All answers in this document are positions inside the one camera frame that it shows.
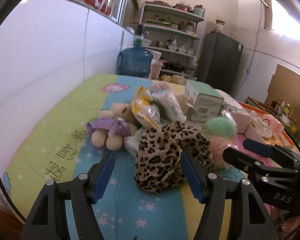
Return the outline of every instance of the tiled wall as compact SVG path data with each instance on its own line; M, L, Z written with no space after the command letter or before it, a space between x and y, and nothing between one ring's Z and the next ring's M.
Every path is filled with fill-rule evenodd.
M56 103L90 76L115 73L133 39L66 0L27 0L10 13L0 27L0 174Z

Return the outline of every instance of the blue gripper pad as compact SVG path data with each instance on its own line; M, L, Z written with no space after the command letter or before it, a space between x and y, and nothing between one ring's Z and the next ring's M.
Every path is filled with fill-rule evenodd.
M99 171L99 175L94 183L94 191L92 194L92 201L94 203L97 203L97 201L103 197L115 166L115 153L112 151L106 161L104 161L104 158L106 157L107 155L105 155L101 162L98 163L98 165L104 164L100 167L101 170Z
M189 183L192 195L199 200L200 203L203 203L204 195L202 193L202 183L188 156L183 151L181 152L181 168Z
M265 158L272 157L273 155L272 149L269 145L259 143L249 138L245 139L242 145L246 150L251 151Z

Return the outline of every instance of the teddy bear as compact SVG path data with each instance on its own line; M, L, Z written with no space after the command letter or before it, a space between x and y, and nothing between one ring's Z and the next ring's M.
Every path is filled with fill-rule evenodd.
M87 124L91 143L97 148L106 146L109 150L119 150L123 138L134 135L138 130L138 121L128 104L114 103L110 110L99 111L97 118L96 122Z

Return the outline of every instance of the yellow snack bag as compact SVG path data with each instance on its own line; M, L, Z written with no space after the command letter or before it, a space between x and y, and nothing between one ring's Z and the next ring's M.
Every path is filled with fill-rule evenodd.
M131 110L138 122L144 127L154 127L160 130L159 107L154 103L148 89L142 86L138 87L132 99Z

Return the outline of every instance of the window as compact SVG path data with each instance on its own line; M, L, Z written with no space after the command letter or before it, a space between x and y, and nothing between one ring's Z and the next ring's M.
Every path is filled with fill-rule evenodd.
M265 29L272 29L292 39L300 39L300 24L276 0L265 1L270 5L265 11Z

